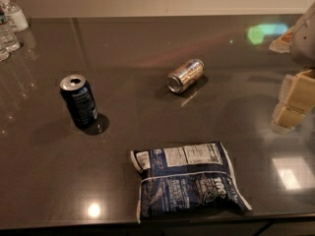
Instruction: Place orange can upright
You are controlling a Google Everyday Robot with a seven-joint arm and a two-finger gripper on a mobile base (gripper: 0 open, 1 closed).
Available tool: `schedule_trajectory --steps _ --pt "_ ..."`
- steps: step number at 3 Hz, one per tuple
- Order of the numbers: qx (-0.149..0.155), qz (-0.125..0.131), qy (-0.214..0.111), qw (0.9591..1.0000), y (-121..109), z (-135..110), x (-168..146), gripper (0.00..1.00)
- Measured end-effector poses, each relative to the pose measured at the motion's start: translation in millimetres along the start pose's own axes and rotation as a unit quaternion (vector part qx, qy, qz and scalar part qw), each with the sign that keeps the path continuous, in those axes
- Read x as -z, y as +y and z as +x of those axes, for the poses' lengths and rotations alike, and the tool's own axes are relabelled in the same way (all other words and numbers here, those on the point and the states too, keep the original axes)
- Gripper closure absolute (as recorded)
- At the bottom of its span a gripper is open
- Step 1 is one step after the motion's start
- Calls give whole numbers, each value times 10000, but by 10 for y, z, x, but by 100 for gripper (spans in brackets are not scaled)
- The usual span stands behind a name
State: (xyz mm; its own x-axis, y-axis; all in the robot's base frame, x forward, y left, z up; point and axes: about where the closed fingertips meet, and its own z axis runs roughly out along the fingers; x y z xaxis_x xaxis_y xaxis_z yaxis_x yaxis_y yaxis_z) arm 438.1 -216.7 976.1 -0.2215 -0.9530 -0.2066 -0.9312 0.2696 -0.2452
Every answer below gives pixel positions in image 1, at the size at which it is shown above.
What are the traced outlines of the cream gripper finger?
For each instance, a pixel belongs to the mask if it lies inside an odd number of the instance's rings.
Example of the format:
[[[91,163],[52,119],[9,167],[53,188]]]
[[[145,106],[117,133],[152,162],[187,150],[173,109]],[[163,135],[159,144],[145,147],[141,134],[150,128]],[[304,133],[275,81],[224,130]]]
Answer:
[[[290,43],[294,28],[288,29],[284,34],[275,39],[269,49],[277,53],[289,53]]]
[[[271,129],[278,134],[292,131],[315,107],[315,71],[286,75],[275,107]]]

